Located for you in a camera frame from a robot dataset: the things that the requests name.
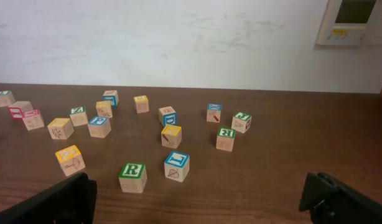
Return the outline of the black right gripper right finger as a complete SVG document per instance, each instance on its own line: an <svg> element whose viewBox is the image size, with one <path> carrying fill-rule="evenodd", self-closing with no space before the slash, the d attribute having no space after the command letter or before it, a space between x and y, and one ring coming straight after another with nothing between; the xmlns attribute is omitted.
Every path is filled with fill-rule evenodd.
<svg viewBox="0 0 382 224"><path fill-rule="evenodd" d="M382 224L382 205L335 177L306 176L299 211L309 211L314 224Z"/></svg>

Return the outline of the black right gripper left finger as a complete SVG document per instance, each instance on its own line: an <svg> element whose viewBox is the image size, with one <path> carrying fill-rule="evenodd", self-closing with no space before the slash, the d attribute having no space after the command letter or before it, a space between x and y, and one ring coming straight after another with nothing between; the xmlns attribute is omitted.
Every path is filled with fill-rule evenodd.
<svg viewBox="0 0 382 224"><path fill-rule="evenodd" d="M92 223L97 183L84 172L0 212L0 223Z"/></svg>

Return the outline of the green R letter block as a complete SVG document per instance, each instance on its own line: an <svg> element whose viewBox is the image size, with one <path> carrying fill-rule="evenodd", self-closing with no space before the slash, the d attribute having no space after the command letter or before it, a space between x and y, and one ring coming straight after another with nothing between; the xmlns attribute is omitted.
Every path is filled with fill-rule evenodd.
<svg viewBox="0 0 382 224"><path fill-rule="evenodd" d="M139 162L126 162L119 173L121 190L141 194L147 182L146 165Z"/></svg>

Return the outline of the blue P letter block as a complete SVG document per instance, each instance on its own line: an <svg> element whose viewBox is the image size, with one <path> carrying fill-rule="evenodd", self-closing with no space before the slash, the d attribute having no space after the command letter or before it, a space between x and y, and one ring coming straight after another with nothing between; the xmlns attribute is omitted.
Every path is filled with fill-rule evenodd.
<svg viewBox="0 0 382 224"><path fill-rule="evenodd" d="M88 122L90 136L94 138L105 138L111 132L108 117L95 116Z"/></svg>

